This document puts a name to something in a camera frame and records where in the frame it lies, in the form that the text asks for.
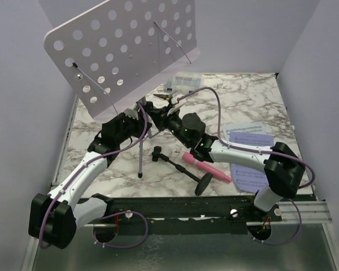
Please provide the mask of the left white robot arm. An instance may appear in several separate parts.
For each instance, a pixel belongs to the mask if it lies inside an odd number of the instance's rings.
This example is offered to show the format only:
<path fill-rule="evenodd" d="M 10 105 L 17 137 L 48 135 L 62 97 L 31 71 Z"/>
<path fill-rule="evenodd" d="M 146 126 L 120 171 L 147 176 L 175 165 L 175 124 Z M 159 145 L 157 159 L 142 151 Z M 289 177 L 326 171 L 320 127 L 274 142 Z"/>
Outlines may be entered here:
<path fill-rule="evenodd" d="M 77 229 L 92 220 L 107 223 L 113 219 L 110 198 L 94 195 L 85 203 L 79 200 L 117 156 L 139 144 L 150 128 L 141 103 L 120 113 L 102 125 L 80 164 L 61 184 L 46 195 L 37 194 L 32 199 L 28 233 L 38 239 L 41 249 L 51 246 L 64 249 L 73 240 Z"/>

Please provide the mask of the lilac music stand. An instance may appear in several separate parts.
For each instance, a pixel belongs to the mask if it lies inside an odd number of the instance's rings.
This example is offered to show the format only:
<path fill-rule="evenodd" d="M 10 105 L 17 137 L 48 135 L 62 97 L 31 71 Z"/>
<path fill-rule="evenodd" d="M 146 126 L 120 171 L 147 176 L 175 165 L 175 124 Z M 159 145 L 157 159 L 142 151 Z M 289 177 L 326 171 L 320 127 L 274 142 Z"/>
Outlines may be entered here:
<path fill-rule="evenodd" d="M 97 123 L 198 59 L 194 1 L 104 1 L 47 32 L 44 48 Z"/>

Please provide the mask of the lilac sheet music page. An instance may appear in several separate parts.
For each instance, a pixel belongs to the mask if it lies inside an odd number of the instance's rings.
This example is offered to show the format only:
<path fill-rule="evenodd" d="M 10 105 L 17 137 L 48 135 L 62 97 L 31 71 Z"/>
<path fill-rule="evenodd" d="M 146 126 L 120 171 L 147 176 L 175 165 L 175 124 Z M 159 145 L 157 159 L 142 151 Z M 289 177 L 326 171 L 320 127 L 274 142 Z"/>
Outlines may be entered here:
<path fill-rule="evenodd" d="M 254 134 L 230 132 L 230 141 L 241 145 L 254 147 L 270 147 L 274 145 L 274 137 L 268 134 Z M 235 158 L 231 163 L 231 178 L 236 187 L 244 192 L 256 193 L 268 185 L 267 177 L 264 173 L 264 165 L 261 158 L 255 153 L 241 152 L 240 158 Z"/>

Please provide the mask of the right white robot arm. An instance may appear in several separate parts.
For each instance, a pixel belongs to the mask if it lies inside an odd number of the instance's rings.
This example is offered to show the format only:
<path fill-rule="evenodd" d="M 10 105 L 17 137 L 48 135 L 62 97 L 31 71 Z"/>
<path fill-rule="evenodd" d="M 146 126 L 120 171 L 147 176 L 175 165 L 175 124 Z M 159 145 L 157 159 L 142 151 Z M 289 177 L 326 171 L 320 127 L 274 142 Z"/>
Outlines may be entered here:
<path fill-rule="evenodd" d="M 293 199 L 305 172 L 301 159 L 282 142 L 274 146 L 249 146 L 222 141 L 205 132 L 206 125 L 196 113 L 180 117 L 165 108 L 149 109 L 158 130 L 169 130 L 199 161 L 230 163 L 255 169 L 266 175 L 268 184 L 256 193 L 249 206 L 249 216 L 262 221 L 283 198 Z"/>

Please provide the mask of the white sheet music page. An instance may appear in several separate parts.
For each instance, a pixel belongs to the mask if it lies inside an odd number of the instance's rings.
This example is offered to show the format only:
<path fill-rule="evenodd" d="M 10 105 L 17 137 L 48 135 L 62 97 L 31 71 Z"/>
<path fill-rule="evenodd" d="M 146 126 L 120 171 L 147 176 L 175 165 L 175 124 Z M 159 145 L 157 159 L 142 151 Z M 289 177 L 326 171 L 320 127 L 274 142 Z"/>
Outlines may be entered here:
<path fill-rule="evenodd" d="M 262 122 L 223 125 L 223 133 L 226 141 L 230 140 L 230 132 L 266 134 L 266 130 Z"/>

